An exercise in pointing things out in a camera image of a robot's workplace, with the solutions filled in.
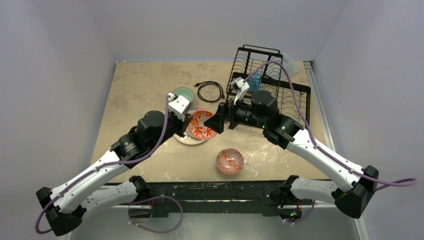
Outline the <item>grey speckled plate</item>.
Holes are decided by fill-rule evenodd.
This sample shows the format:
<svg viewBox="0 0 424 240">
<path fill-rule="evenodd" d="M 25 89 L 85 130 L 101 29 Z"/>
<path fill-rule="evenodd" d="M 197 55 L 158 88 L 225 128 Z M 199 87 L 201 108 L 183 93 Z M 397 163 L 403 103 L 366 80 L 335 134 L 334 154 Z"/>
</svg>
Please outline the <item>grey speckled plate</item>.
<svg viewBox="0 0 424 240">
<path fill-rule="evenodd" d="M 205 126 L 202 121 L 202 117 L 204 116 L 202 114 L 202 111 L 205 109 L 200 107 L 192 107 L 188 110 L 189 115 L 197 115 L 197 112 L 200 111 L 199 116 L 195 116 L 193 118 L 193 123 L 189 123 L 187 129 L 186 129 L 186 135 L 198 139 L 198 140 L 206 140 L 207 131 L 205 129 Z"/>
</svg>

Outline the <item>mint green bowl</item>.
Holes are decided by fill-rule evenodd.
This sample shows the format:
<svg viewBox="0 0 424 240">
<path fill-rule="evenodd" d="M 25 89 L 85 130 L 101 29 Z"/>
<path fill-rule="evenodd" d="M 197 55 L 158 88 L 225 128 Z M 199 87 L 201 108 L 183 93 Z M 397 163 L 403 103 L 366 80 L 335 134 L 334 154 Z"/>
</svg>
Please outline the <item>mint green bowl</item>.
<svg viewBox="0 0 424 240">
<path fill-rule="evenodd" d="M 187 87 L 177 87 L 172 91 L 173 94 L 177 96 L 183 96 L 187 100 L 190 101 L 190 103 L 193 103 L 194 101 L 194 93 L 190 88 Z"/>
</svg>

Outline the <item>red geometric pattern bowl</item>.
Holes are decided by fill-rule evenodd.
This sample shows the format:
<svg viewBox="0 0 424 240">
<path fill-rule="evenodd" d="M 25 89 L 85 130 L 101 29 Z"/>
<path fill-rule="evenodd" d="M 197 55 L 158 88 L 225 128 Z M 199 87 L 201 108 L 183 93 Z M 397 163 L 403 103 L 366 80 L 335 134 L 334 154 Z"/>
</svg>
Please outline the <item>red geometric pattern bowl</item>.
<svg viewBox="0 0 424 240">
<path fill-rule="evenodd" d="M 223 174 L 236 175 L 243 169 L 245 159 L 238 150 L 226 148 L 218 153 L 215 162 Z"/>
</svg>

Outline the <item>blue polka dot mug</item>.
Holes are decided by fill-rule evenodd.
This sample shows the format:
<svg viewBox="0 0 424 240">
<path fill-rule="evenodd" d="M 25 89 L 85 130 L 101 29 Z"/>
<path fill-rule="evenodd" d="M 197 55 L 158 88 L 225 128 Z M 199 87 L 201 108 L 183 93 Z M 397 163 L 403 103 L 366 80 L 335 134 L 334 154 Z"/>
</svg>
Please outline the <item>blue polka dot mug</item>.
<svg viewBox="0 0 424 240">
<path fill-rule="evenodd" d="M 258 71 L 255 74 L 252 75 L 252 77 L 249 78 L 248 84 L 249 84 L 249 90 L 248 92 L 254 93 L 261 90 L 261 73 Z"/>
</svg>

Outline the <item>red floral bowl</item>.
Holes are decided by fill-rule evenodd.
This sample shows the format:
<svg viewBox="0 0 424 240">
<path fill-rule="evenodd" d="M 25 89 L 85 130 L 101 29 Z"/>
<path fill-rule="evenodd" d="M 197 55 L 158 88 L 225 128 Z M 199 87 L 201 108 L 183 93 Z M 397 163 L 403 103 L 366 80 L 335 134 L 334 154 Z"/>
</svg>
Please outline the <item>red floral bowl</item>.
<svg viewBox="0 0 424 240">
<path fill-rule="evenodd" d="M 198 110 L 192 114 L 192 120 L 188 124 L 188 130 L 196 139 L 210 140 L 214 138 L 217 133 L 205 126 L 205 121 L 209 120 L 214 114 L 208 110 Z"/>
</svg>

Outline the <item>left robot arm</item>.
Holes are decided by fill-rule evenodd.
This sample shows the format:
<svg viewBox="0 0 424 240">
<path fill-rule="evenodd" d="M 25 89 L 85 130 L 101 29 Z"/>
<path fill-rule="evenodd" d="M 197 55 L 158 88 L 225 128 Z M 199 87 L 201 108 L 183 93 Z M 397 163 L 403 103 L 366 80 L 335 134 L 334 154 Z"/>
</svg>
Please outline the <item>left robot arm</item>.
<svg viewBox="0 0 424 240">
<path fill-rule="evenodd" d="M 187 113 L 179 118 L 171 110 L 149 111 L 83 172 L 60 186 L 39 189 L 36 197 L 42 211 L 36 219 L 35 232 L 40 235 L 53 232 L 56 236 L 63 236 L 75 230 L 84 220 L 121 204 L 148 204 L 153 207 L 170 200 L 181 211 L 183 208 L 175 198 L 155 195 L 140 175 L 132 176 L 114 188 L 101 187 L 147 160 L 173 135 L 182 136 L 192 118 Z"/>
</svg>

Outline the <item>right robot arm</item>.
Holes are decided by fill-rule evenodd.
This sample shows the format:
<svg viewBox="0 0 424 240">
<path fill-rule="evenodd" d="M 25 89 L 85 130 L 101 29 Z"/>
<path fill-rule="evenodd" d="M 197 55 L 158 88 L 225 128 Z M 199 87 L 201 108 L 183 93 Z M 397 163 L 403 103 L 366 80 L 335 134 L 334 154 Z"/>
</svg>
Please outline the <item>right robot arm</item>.
<svg viewBox="0 0 424 240">
<path fill-rule="evenodd" d="M 376 192 L 373 180 L 379 177 L 379 171 L 375 167 L 351 162 L 310 136 L 298 121 L 279 112 L 277 100 L 268 91 L 253 93 L 249 104 L 240 100 L 221 102 L 204 124 L 221 134 L 226 122 L 230 129 L 237 125 L 261 128 L 269 142 L 303 158 L 329 178 L 321 181 L 290 176 L 280 191 L 288 204 L 298 199 L 318 200 L 359 219 Z"/>
</svg>

